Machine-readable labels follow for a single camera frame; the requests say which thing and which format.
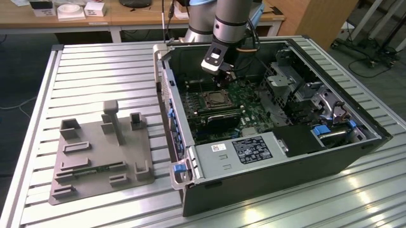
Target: gray carpet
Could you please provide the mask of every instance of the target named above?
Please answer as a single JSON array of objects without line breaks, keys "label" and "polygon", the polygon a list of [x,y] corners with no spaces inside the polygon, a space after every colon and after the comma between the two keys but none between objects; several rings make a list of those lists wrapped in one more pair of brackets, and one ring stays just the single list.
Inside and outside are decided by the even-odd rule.
[{"label": "gray carpet", "polygon": [[[359,23],[367,8],[354,10],[350,21]],[[381,13],[375,12],[373,19],[367,23],[366,31],[371,28],[373,23],[381,17]],[[389,34],[395,21],[390,21],[382,30],[378,41],[382,41]],[[399,31],[391,46],[395,47],[406,37],[406,28]],[[144,41],[160,40],[162,30],[138,31],[135,33],[123,34],[124,41]],[[32,35],[9,35],[7,41],[0,44],[0,106],[13,106],[24,100],[36,96],[51,47],[59,41],[54,34],[32,34]],[[329,53],[338,62],[347,67],[354,60],[363,58],[361,54],[349,50],[346,47],[339,47],[337,50],[330,50]],[[401,53],[406,63],[406,53]],[[363,63],[354,64],[354,70],[361,75],[374,75],[386,70],[386,67],[378,66],[375,69],[369,69]],[[382,99],[389,107],[406,119],[406,65],[395,64],[393,69],[378,77],[366,79],[357,77],[374,94]],[[23,109],[31,114],[35,102],[24,105]],[[11,111],[0,111],[0,210],[8,191],[15,164],[19,158],[19,153],[24,141],[25,131],[28,128],[29,119],[16,109]]]}]

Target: power supply label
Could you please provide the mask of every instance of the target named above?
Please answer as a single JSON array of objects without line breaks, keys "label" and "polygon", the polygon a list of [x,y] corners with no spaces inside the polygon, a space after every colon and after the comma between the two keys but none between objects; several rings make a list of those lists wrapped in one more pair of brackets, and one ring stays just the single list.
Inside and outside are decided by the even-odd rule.
[{"label": "power supply label", "polygon": [[262,136],[232,142],[240,162],[249,164],[273,157]]}]

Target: white box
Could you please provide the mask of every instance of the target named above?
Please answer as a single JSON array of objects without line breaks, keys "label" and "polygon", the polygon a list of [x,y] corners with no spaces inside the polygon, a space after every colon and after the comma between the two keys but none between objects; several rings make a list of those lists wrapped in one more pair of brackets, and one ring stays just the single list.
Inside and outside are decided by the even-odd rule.
[{"label": "white box", "polygon": [[56,16],[55,4],[47,1],[29,2],[36,17]]},{"label": "white box", "polygon": [[102,2],[88,2],[84,7],[84,13],[87,16],[104,17],[107,8]]},{"label": "white box", "polygon": [[84,20],[83,8],[74,4],[64,4],[58,7],[58,20],[71,21],[71,20]]},{"label": "white box", "polygon": [[33,9],[33,14],[36,15],[36,17],[48,17],[48,16],[56,16],[56,10],[55,7],[52,7],[51,9]]},{"label": "white box", "polygon": [[339,38],[342,40],[347,40],[354,28],[355,27],[349,22],[345,22],[342,25],[342,30],[339,31],[339,33],[337,35],[337,38]]}]

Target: wooden cabinet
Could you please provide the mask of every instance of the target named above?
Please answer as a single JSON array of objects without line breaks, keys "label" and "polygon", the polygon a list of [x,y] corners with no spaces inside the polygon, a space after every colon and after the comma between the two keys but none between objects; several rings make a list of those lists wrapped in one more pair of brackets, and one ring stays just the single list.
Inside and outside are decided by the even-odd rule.
[{"label": "wooden cabinet", "polygon": [[309,35],[329,49],[358,0],[271,0],[286,16],[278,36]]}]

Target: white sticker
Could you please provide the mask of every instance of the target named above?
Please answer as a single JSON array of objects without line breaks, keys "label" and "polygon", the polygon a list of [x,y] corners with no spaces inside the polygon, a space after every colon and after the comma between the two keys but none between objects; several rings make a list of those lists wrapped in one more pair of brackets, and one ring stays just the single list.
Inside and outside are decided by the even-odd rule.
[{"label": "white sticker", "polygon": [[227,149],[227,148],[226,148],[226,144],[212,145],[212,146],[211,146],[211,149],[212,149],[214,152],[216,152],[216,151],[223,151],[223,150]]},{"label": "white sticker", "polygon": [[90,25],[108,25],[108,22],[90,22]]}]

